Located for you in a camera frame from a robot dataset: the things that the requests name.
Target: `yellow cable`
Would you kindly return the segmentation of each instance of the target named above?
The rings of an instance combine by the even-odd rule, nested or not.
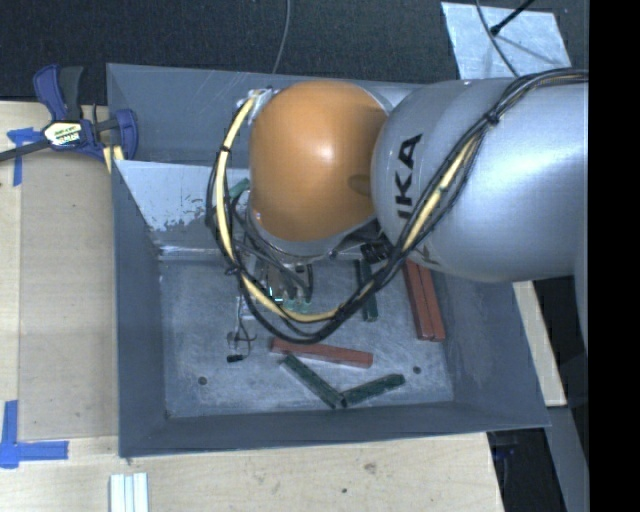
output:
[[[255,96],[251,96],[240,108],[238,114],[234,118],[231,123],[231,127],[227,132],[227,135],[223,142],[223,148],[231,149],[233,142],[242,126],[244,119],[247,117],[253,104],[255,102]],[[218,219],[218,229],[220,231],[220,238],[222,240],[222,245],[224,247],[225,252],[231,258],[233,262],[235,259],[233,257],[232,244],[231,244],[231,233],[227,230],[227,214],[224,208],[224,180],[227,170],[227,160],[229,158],[229,152],[226,150],[222,150],[218,157],[218,163],[216,166],[216,181],[215,181],[215,197],[216,197],[216,217]],[[331,309],[329,311],[325,311],[323,313],[297,313],[295,311],[287,310],[286,312],[282,310],[280,306],[278,306],[270,297],[265,295],[255,283],[251,281],[247,276],[242,276],[242,281],[251,293],[263,306],[265,306],[269,311],[276,313],[277,315],[283,318],[291,318],[297,322],[301,323],[312,323],[319,322],[324,320],[331,319],[338,308]]]
[[[420,233],[420,230],[422,229],[422,226],[424,226],[429,216],[433,213],[433,210],[435,210],[436,206],[438,206],[438,203],[442,198],[442,193],[449,188],[449,185],[451,184],[456,174],[458,173],[458,170],[460,169],[460,164],[462,164],[465,158],[467,158],[467,156],[472,152],[472,149],[475,149],[476,145],[477,145],[476,139],[470,139],[469,142],[467,142],[463,146],[460,153],[458,153],[458,156],[456,156],[455,160],[451,163],[451,166],[444,173],[444,176],[442,176],[442,178],[440,179],[440,182],[438,183],[434,191],[427,198],[427,201],[422,207],[422,210],[420,210],[418,218],[416,219],[415,224],[411,228],[411,231],[409,231],[409,236],[407,237],[407,240],[404,246],[402,247],[403,251],[406,251],[411,246],[411,244],[415,241],[416,237]]]

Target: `black cable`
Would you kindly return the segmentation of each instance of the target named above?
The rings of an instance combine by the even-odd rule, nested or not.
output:
[[[498,43],[496,42],[496,38],[491,33],[491,29],[487,24],[487,20],[484,18],[482,9],[480,8],[480,0],[475,0],[475,2],[476,2],[476,10],[478,11],[478,16],[480,17],[480,22],[482,23],[482,26],[484,27],[484,31],[487,33],[487,36],[489,36],[489,40],[491,41],[491,44],[496,49],[496,51],[498,52],[498,55],[500,55],[500,58],[502,59],[502,62],[504,62],[505,65],[509,68],[509,71],[511,71],[513,76],[519,77],[520,74],[515,70],[511,62],[509,62],[509,59],[507,59],[505,54],[502,52],[502,49],[500,48],[500,46],[498,46]]]
[[[535,87],[537,83],[541,85],[546,85],[549,80],[561,78],[563,76],[576,76],[576,77],[586,77],[588,79],[588,72],[580,71],[580,70],[571,70],[571,69],[559,69],[546,71],[543,73],[535,73],[531,75],[525,75],[517,80],[511,82],[504,90],[500,99],[490,108],[480,119],[478,119],[467,131],[462,135],[462,137],[458,140],[458,142],[451,149],[447,157],[443,160],[441,165],[438,167],[432,178],[427,183],[427,186],[423,190],[420,195],[418,201],[416,202],[416,208],[412,211],[407,222],[396,241],[396,256],[401,249],[400,241],[404,242],[407,238],[409,231],[413,223],[417,220],[417,217],[420,213],[419,206],[423,204],[429,195],[432,193],[433,189],[440,181],[444,173],[446,172],[449,165],[453,162],[456,156],[460,153],[462,148],[469,142],[469,140],[473,137],[479,136],[483,130],[488,129],[488,124],[493,124],[495,121],[489,122],[490,119],[498,120],[500,116],[504,114],[504,112],[511,108],[516,101],[518,101],[526,92],[528,92],[531,88]],[[576,81],[584,81],[584,79],[576,78]]]
[[[362,307],[364,302],[366,302],[366,299],[369,298],[370,294],[374,293],[373,289],[370,289],[369,292],[367,292],[362,299],[356,300],[358,293],[355,292],[350,297],[350,299],[340,307],[339,312],[336,314],[336,316],[326,321],[326,323],[315,332],[302,331],[299,328],[297,328],[295,325],[293,325],[286,318],[280,317],[280,320],[287,326],[287,328],[291,329],[293,332],[295,332],[299,336],[302,336],[301,338],[296,338],[278,329],[271,322],[269,322],[262,315],[262,313],[260,313],[251,295],[249,294],[248,290],[244,287],[244,284],[242,283],[242,279],[239,276],[238,276],[238,284],[240,286],[240,291],[247,303],[247,306],[251,311],[251,314],[255,316],[255,318],[263,325],[263,327],[265,327],[274,336],[277,336],[281,339],[284,339],[286,341],[289,341],[291,343],[295,343],[298,345],[313,345],[315,343],[318,343],[324,340],[331,334],[333,334],[333,332],[335,332],[340,326],[342,326],[344,322],[346,322],[349,318],[351,318]]]
[[[529,84],[527,84],[526,82],[524,83],[524,85],[521,85],[521,87],[526,87]],[[522,96],[522,94],[524,94],[524,92],[521,92],[519,90],[519,88],[517,87],[513,87],[513,88],[507,88],[507,92],[511,93],[511,95],[514,98],[519,98]],[[486,125],[490,124],[487,118],[490,118],[491,116],[495,117],[496,115],[501,114],[506,108],[510,107],[513,104],[512,101],[512,97],[511,96],[507,96],[506,100],[504,102],[498,102],[496,104],[496,106],[492,109],[492,111],[489,111],[488,114],[485,117],[483,117],[481,120],[478,121],[478,123],[476,123],[476,125],[474,125],[474,127],[472,127],[472,129],[470,129],[470,132],[473,136],[476,136],[479,132],[478,129],[478,125]],[[466,142],[468,142],[468,140],[470,139],[466,139],[463,137],[463,139],[460,140],[460,142],[456,145],[456,148],[454,149],[459,149],[461,147],[464,146],[464,144]],[[477,142],[476,144],[476,152],[477,149],[479,148],[479,143],[480,140]],[[472,156],[470,158],[467,158],[467,162],[473,162],[473,160],[475,159],[475,152],[474,154],[472,154]],[[451,155],[451,158],[445,160],[445,164],[443,164],[443,168],[446,169],[446,167],[448,166],[448,163],[450,163],[450,160],[454,157],[455,155]],[[416,210],[414,210],[414,213],[417,213],[419,211],[419,207],[421,206],[422,203],[420,203],[417,207]],[[406,257],[408,256],[408,254],[415,248],[415,246],[420,243],[420,239],[423,238],[423,236],[426,236],[426,234],[428,234],[428,231],[430,231],[432,228],[430,228],[429,230],[427,230],[427,232],[424,232],[422,234],[422,236],[418,237],[416,239],[416,241],[414,241],[414,243],[411,244],[411,247],[409,247],[406,251],[402,251],[400,250],[399,252],[396,250],[396,255],[394,258],[393,262],[390,262],[390,264],[387,267],[383,267],[383,269],[381,269],[380,271],[378,271],[376,273],[376,275],[374,276],[374,282],[375,285],[372,286],[368,292],[363,293],[362,296],[359,296],[360,293],[362,293],[362,289],[358,290],[356,293],[354,293],[354,295],[351,296],[351,298],[349,299],[349,301],[347,301],[347,303],[343,304],[340,307],[340,318],[337,318],[338,315],[336,315],[336,317],[332,318],[331,320],[329,320],[327,322],[327,324],[325,326],[323,326],[319,331],[317,331],[315,333],[315,335],[311,335],[308,334],[309,338],[305,339],[305,340],[294,340],[289,338],[288,336],[285,335],[285,338],[288,338],[290,341],[293,342],[303,342],[303,343],[313,343],[316,342],[316,340],[319,341],[319,339],[324,339],[324,337],[326,337],[327,335],[329,335],[331,332],[335,331],[335,329],[337,329],[339,327],[339,325],[341,325],[347,318],[349,318],[357,309],[359,309],[359,307],[366,301],[366,299],[369,297],[369,295],[371,293],[375,293],[375,291],[379,290],[380,288],[382,288],[383,286],[385,286],[386,284],[388,284],[388,282],[390,281],[390,279],[393,278],[393,276],[397,273],[397,271],[400,269],[401,264],[406,260]],[[401,237],[401,240],[397,243],[396,245],[396,249],[401,248],[404,245],[406,237]],[[277,335],[283,335],[284,333],[281,333],[280,331],[278,331]]]
[[[227,222],[229,222],[230,215],[231,215],[231,212],[230,212],[231,201],[229,199],[228,184],[227,184],[226,176],[225,176],[225,179],[224,179],[224,186],[225,186],[225,194],[223,195],[223,201],[224,201],[225,211],[227,212]],[[205,211],[207,211],[207,210],[213,211],[213,203],[211,201],[211,196],[210,195],[207,196],[207,204],[206,204],[206,210]],[[262,286],[260,281],[258,279],[256,279],[253,275],[251,275],[251,273],[249,272],[248,268],[244,264],[244,261],[242,260],[240,255],[235,251],[235,247],[234,247],[233,243],[231,244],[231,247],[230,247],[230,249],[231,249],[231,257],[229,257],[227,255],[226,250],[224,248],[224,245],[222,243],[221,237],[219,237],[218,233],[217,233],[218,227],[216,226],[215,229],[216,229],[216,232],[214,233],[214,238],[216,240],[216,243],[218,244],[221,252],[225,255],[225,258],[226,258],[227,262],[231,266],[231,268],[230,268],[231,272],[230,273],[236,275],[236,277],[238,279],[238,286],[240,287],[240,289],[244,290],[244,282],[242,280],[242,277],[245,276],[247,279],[250,279],[254,283],[254,285],[257,286],[261,290],[263,295],[269,296],[268,292],[264,289],[264,287]],[[230,234],[233,233],[231,231],[231,227],[229,225],[227,225],[227,232],[230,233]],[[253,303],[251,302],[250,296],[247,295],[247,296],[245,296],[245,298],[247,298],[248,305],[252,306]],[[290,317],[290,315],[288,314],[286,309],[278,306],[277,304],[276,304],[276,307],[278,307],[280,309],[280,311],[282,311],[282,314],[287,316],[287,318],[289,320],[295,321],[295,319]],[[301,329],[299,329],[298,327],[296,327],[289,320],[287,320],[287,322],[286,322],[287,327],[289,329],[291,329],[293,332],[295,332],[298,335],[301,335],[301,336],[306,336],[307,335],[306,332],[304,332]],[[318,320],[318,321],[314,321],[314,322],[310,322],[310,323],[316,323],[316,322],[320,322],[320,321],[323,321],[323,320]]]
[[[242,302],[240,302],[241,300],[242,299],[238,299],[238,314],[237,314],[238,328],[236,329],[236,332],[233,335],[233,339],[230,339],[227,337],[227,342],[229,343],[229,345],[231,345],[231,342],[233,341],[233,347],[230,346],[229,348],[232,350],[232,352],[235,352],[227,355],[227,363],[237,363],[240,361],[244,361],[247,357],[249,357],[251,355],[251,343],[254,342],[258,337],[257,335],[249,336],[249,332],[247,331],[247,328],[244,325],[244,322],[242,321],[242,315],[240,314],[240,310],[242,307]],[[240,331],[242,331],[242,333],[244,334],[244,338],[240,336]],[[246,354],[238,353],[239,341],[245,341],[247,343]]]
[[[238,202],[240,201],[241,196],[242,196],[242,194],[238,195],[237,197],[235,197],[231,201],[231,204],[230,204],[231,213],[233,215],[233,218],[236,219],[236,222],[240,225],[240,227],[244,231],[245,235],[247,236],[247,238],[250,240],[250,242],[254,246],[254,248],[252,249],[251,247],[249,247],[244,242],[240,242],[238,240],[234,240],[233,243],[237,247],[240,247],[242,250],[253,254],[257,258],[260,258],[265,263],[271,264],[274,267],[276,267],[280,271],[280,273],[283,275],[283,278],[288,282],[287,283],[288,286],[289,286],[288,292],[289,292],[290,297],[294,297],[295,296],[295,293],[292,294],[292,281],[295,281],[295,283],[303,290],[305,295],[310,295],[311,292],[308,290],[308,286],[307,286],[307,284],[304,282],[304,280],[302,278],[300,278],[294,271],[292,271],[291,269],[285,267],[282,263],[280,263],[267,250],[264,249],[264,246],[258,247],[258,245],[259,245],[257,243],[258,240],[256,238],[254,238],[253,236],[249,235],[249,230],[247,229],[247,225],[246,225],[244,219],[238,213],[238,210],[237,210],[237,205],[238,205]]]
[[[515,11],[509,14],[509,16],[503,19],[500,23],[496,23],[493,27],[491,27],[491,30],[490,30],[491,34],[494,36],[497,36],[504,27],[506,27],[509,23],[511,23],[515,18],[520,16],[520,13],[522,13],[522,11],[524,11],[527,7],[529,7],[535,1],[536,0],[527,0]]]
[[[276,57],[276,62],[273,65],[273,69],[271,70],[271,74],[275,74],[278,70],[278,66],[280,65],[280,59],[282,58],[282,53],[284,51],[284,44],[287,41],[287,34],[289,33],[289,22],[291,21],[291,2],[292,0],[287,0],[285,18],[284,18],[284,30],[282,31],[282,40],[280,41],[280,49],[278,50],[278,56]]]
[[[308,292],[309,295],[306,297],[307,302],[311,302],[313,298],[313,265],[307,265],[307,281],[309,282]]]

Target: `wire bundle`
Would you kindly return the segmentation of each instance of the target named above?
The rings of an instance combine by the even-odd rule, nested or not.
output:
[[[259,280],[250,274],[242,260],[240,253],[242,249],[246,249],[246,245],[243,247],[233,238],[232,218],[237,201],[232,201],[228,194],[226,167],[233,141],[255,102],[255,96],[250,96],[236,112],[211,171],[205,222],[230,265],[228,273],[236,276],[251,313],[269,332],[292,343],[310,345],[327,338],[356,313],[372,294],[389,284],[409,254],[423,242],[451,208],[473,168],[485,135],[500,122],[510,108],[537,88],[582,83],[588,80],[588,71],[567,68],[525,75],[511,82],[494,106],[464,133],[442,162],[416,202],[388,259],[373,273],[369,281],[359,286],[342,304],[321,313],[299,313],[277,304]],[[259,311],[254,298],[268,311],[276,314],[289,332],[269,321]],[[302,328],[300,324],[321,325],[315,330],[309,330]]]

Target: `wooden board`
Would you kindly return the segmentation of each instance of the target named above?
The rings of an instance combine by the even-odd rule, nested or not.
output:
[[[37,103],[1,108],[2,134],[48,122],[47,110]],[[98,115],[106,117],[106,108]],[[8,276],[0,288],[7,304],[0,309],[0,329],[8,338],[0,397],[20,399],[23,440],[116,434],[113,215],[106,167],[81,155],[44,150],[23,158],[19,187],[7,178],[13,161],[0,169]]]
[[[70,460],[0,471],[0,511],[107,510],[109,476],[146,472],[150,510],[502,511],[483,434],[119,459],[116,438]]]

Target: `blue clamp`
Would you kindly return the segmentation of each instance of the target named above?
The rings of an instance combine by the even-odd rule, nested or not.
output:
[[[44,441],[19,443],[18,401],[4,404],[2,442],[0,442],[0,468],[15,469],[21,462],[37,460],[66,460],[69,458],[69,441]]]
[[[42,129],[40,140],[0,153],[0,162],[51,148],[54,151],[73,151],[105,163],[106,146],[100,142],[98,133],[115,128],[119,128],[119,144],[125,158],[132,159],[135,156],[138,149],[138,128],[132,110],[118,110],[115,118],[101,123],[97,123],[95,119],[93,123],[82,119],[82,110],[77,102],[82,71],[83,68],[79,66],[61,68],[57,64],[51,64],[35,74],[33,87],[38,101],[49,110],[51,123]],[[14,171],[14,175],[22,173],[21,164],[19,165],[20,169]]]

